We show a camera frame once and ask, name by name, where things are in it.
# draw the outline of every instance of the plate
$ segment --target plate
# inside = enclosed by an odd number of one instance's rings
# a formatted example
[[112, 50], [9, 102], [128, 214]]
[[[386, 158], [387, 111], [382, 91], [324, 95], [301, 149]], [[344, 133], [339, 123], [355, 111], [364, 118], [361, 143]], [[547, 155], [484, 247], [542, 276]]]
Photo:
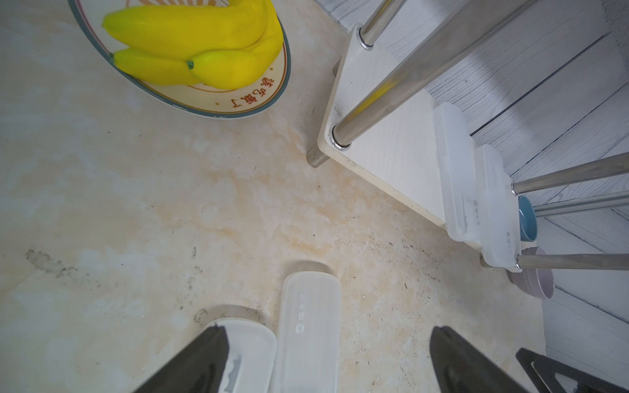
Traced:
[[[166, 4], [226, 6], [224, 0], [68, 0], [79, 26], [96, 50], [116, 69], [112, 52], [127, 46], [101, 26], [103, 18], [125, 7]], [[161, 86], [144, 82], [120, 70], [124, 77], [149, 95], [176, 108], [211, 118], [235, 119], [262, 112], [282, 95], [291, 74], [291, 51], [284, 33], [284, 48], [260, 79], [241, 89], [221, 90], [205, 84]]]

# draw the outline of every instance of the metal pole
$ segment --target metal pole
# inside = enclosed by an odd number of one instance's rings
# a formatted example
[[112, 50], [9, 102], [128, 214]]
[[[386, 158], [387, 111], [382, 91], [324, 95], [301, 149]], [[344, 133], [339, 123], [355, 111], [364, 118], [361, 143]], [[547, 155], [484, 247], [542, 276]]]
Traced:
[[518, 255], [521, 268], [629, 270], [629, 254]]
[[446, 19], [332, 130], [335, 141], [349, 146], [535, 0], [470, 0]]
[[306, 154], [306, 161], [312, 168], [318, 168], [321, 164], [328, 160], [326, 153], [323, 153], [319, 146], [315, 144]]
[[599, 195], [589, 198], [573, 199], [566, 202], [555, 202], [546, 205], [535, 206], [537, 218], [560, 216], [562, 214], [580, 213], [584, 211], [619, 208], [629, 206], [629, 191], [615, 192], [613, 194]]
[[513, 184], [513, 192], [543, 190], [560, 185], [586, 182], [629, 173], [629, 153], [622, 153], [602, 160], [592, 161], [576, 167], [559, 170], [551, 174], [534, 177], [532, 179]]
[[[406, 0], [383, 0], [378, 8], [369, 17], [367, 22], [358, 30], [360, 44], [365, 49], [370, 49], [376, 43], [376, 40], [384, 29], [389, 26], [395, 15]], [[332, 74], [337, 76], [338, 66], [341, 65], [341, 59], [332, 67]]]

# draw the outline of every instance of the white plastic lid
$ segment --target white plastic lid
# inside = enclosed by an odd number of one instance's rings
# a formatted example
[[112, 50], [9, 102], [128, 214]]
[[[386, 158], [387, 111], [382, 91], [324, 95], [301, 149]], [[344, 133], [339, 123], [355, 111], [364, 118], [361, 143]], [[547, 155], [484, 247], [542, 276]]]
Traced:
[[475, 150], [482, 257], [489, 266], [516, 268], [520, 253], [518, 197], [511, 191], [511, 177], [504, 172], [500, 153], [489, 145]]
[[217, 319], [230, 351], [219, 393], [267, 393], [277, 351], [277, 339], [266, 326], [240, 318]]
[[449, 102], [433, 111], [443, 212], [448, 235], [456, 241], [480, 241], [474, 148], [463, 112]]
[[320, 272], [284, 281], [273, 393], [335, 393], [341, 285]]

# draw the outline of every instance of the blue bowl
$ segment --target blue bowl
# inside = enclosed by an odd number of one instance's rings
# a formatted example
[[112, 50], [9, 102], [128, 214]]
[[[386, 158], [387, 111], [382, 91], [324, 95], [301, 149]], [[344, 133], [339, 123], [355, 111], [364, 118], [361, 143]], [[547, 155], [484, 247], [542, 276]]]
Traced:
[[531, 201], [525, 197], [518, 197], [520, 209], [520, 239], [522, 241], [535, 241], [537, 239], [537, 218]]

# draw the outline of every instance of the banana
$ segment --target banana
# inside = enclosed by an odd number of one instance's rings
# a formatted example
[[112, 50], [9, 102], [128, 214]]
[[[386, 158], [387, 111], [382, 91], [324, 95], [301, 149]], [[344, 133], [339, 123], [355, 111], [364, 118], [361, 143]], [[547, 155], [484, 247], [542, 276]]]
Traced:
[[103, 28], [147, 54], [189, 60], [203, 52], [255, 43], [267, 20], [265, 0], [231, 0], [228, 7], [130, 7], [106, 15]]
[[123, 72], [158, 85], [201, 83], [183, 60], [154, 57], [134, 48], [114, 53], [114, 63]]
[[218, 89], [239, 89], [254, 83], [282, 50], [284, 35], [275, 8], [267, 5], [267, 28], [258, 42], [241, 50], [216, 50], [192, 58], [191, 73]]

